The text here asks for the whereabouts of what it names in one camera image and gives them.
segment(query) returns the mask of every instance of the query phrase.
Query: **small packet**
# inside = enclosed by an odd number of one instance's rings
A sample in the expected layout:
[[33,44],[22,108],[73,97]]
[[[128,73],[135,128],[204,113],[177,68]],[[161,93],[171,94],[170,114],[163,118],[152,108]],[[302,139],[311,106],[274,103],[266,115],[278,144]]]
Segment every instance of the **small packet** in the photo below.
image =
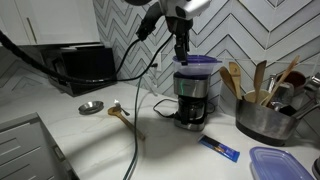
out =
[[220,142],[206,136],[202,135],[199,140],[201,144],[207,146],[210,149],[213,149],[214,151],[218,152],[219,154],[227,157],[233,162],[237,162],[238,158],[240,156],[240,152],[236,151],[232,148],[229,148],[228,146],[221,144]]

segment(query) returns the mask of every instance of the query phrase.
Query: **white countertop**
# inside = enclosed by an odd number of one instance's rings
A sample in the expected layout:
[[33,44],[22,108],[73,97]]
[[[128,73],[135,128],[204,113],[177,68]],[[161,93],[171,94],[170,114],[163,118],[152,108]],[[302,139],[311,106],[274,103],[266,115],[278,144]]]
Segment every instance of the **white countertop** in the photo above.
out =
[[[109,116],[107,109],[118,99],[131,113],[127,119],[133,122],[135,94],[136,87],[124,83],[76,98],[40,86],[14,93],[0,92],[0,122],[37,112],[80,179],[122,179],[134,152],[133,134],[119,119]],[[235,127],[235,119],[221,113],[209,115],[202,132],[175,127],[172,119],[161,118],[152,110],[164,98],[140,91],[138,128],[146,140],[139,140],[138,163],[131,179],[253,179],[249,150],[271,146],[242,134]],[[80,115],[78,107],[92,100],[103,101],[104,110]],[[177,110],[177,104],[165,102],[159,109],[170,114]],[[240,151],[238,162],[199,144],[202,133]],[[319,145],[295,134],[286,147],[277,149],[290,152],[313,176],[311,167],[320,155]]]

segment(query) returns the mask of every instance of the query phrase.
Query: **cabinet door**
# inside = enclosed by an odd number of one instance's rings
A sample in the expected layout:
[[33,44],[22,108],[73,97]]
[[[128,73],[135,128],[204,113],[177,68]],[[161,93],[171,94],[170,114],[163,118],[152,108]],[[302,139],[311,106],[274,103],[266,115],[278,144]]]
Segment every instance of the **cabinet door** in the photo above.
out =
[[19,11],[12,0],[0,0],[0,29],[17,45],[30,44]]
[[15,0],[32,44],[99,41],[92,0]]

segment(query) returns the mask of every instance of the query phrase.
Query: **blue lid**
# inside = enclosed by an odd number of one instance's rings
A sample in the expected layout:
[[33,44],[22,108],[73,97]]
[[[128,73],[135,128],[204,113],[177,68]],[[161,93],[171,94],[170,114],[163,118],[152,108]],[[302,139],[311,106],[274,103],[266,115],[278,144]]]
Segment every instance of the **blue lid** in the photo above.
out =
[[252,164],[261,180],[312,180],[309,172],[288,152],[254,147],[250,150]]
[[[221,63],[221,61],[218,61],[216,58],[212,58],[209,56],[204,55],[188,55],[188,63]],[[173,57],[173,60],[176,62],[178,61],[177,56]]]

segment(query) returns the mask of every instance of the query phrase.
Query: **wooden spatula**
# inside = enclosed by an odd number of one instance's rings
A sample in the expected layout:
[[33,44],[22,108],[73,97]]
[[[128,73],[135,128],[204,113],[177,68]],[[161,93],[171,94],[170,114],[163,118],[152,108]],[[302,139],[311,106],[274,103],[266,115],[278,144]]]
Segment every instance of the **wooden spatula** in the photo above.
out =
[[254,74],[254,79],[253,79],[253,87],[256,95],[256,98],[254,101],[255,103],[257,103],[259,99],[260,88],[263,82],[263,76],[264,76],[264,71],[266,70],[266,65],[267,65],[267,61],[264,60],[260,62],[256,67],[256,72]]
[[292,71],[292,69],[294,68],[294,66],[297,65],[298,61],[299,61],[300,56],[296,56],[294,58],[294,60],[292,60],[292,62],[290,63],[290,65],[287,67],[287,69],[283,72],[280,80],[277,82],[277,84],[275,85],[275,87],[272,89],[270,95],[268,96],[268,98],[263,102],[262,106],[267,106],[270,102],[270,100],[272,99],[272,97],[274,96],[274,93],[277,91],[277,89],[279,88],[280,84],[283,83],[283,81],[286,79],[286,77],[290,74],[290,72]]
[[[108,114],[109,114],[110,116],[117,116],[125,125],[127,125],[127,127],[128,127],[132,132],[134,132],[134,126],[133,126],[125,117],[122,116],[122,114],[121,114],[121,109],[119,109],[119,108],[117,108],[117,107],[111,107],[111,108],[108,109]],[[138,129],[137,129],[137,135],[138,135],[138,137],[139,137],[142,141],[144,141],[145,138],[146,138],[146,137],[142,134],[142,132],[139,131]]]
[[226,67],[222,66],[219,69],[219,73],[220,73],[222,81],[227,85],[227,87],[230,89],[230,91],[233,93],[233,95],[237,97],[237,93],[234,88],[233,80],[232,80],[232,77],[231,77],[228,69]]
[[242,100],[242,95],[241,95],[241,88],[240,88],[240,84],[241,84],[241,70],[240,67],[237,63],[235,62],[229,62],[229,71],[234,83],[234,87],[236,90],[236,95],[237,98]]

